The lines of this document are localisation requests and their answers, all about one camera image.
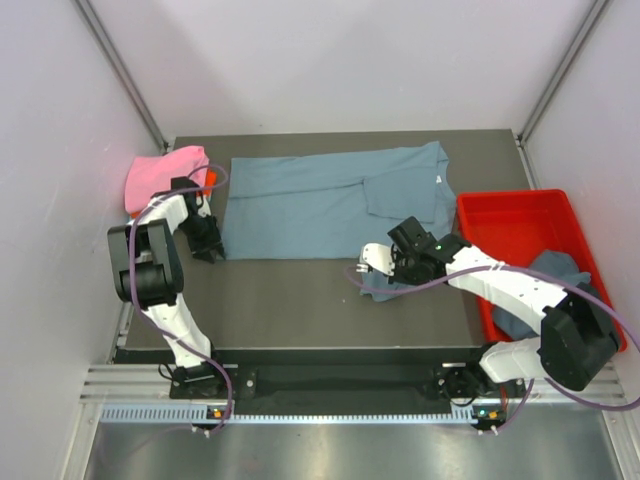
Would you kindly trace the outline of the grey-blue polo shirt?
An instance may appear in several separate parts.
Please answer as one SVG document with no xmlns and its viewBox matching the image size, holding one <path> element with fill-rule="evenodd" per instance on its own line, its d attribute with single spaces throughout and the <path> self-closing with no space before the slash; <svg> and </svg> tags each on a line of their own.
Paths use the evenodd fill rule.
<svg viewBox="0 0 640 480">
<path fill-rule="evenodd" d="M 452 230 L 456 195 L 438 142 L 302 157 L 235 158 L 223 221 L 230 260 L 349 259 L 415 217 Z"/>
</svg>

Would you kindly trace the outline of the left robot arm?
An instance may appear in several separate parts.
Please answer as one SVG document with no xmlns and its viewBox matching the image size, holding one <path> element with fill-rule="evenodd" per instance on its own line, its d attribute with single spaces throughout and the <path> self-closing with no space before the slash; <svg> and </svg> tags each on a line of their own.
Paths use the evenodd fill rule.
<svg viewBox="0 0 640 480">
<path fill-rule="evenodd" d="M 196 260 L 213 264 L 226 257 L 210 191 L 188 176 L 174 177 L 129 223 L 108 230 L 107 243 L 116 293 L 136 304 L 169 344 L 173 368 L 159 373 L 171 382 L 172 398 L 220 398 L 227 374 L 212 363 L 212 341 L 199 329 L 183 296 L 184 274 L 174 242 L 182 232 Z"/>
</svg>

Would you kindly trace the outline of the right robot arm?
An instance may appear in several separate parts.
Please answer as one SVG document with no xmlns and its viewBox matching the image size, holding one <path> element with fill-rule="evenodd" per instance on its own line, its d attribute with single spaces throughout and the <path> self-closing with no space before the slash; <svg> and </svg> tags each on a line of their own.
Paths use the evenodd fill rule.
<svg viewBox="0 0 640 480">
<path fill-rule="evenodd" d="M 442 280 L 522 320 L 534 337 L 489 346 L 467 370 L 469 388 L 487 396 L 502 383 L 546 377 L 582 391 L 618 352 L 621 340 L 603 307 L 585 299 L 589 288 L 514 271 L 467 240 L 436 239 L 414 217 L 388 233 L 390 246 L 362 251 L 391 281 L 425 285 Z"/>
</svg>

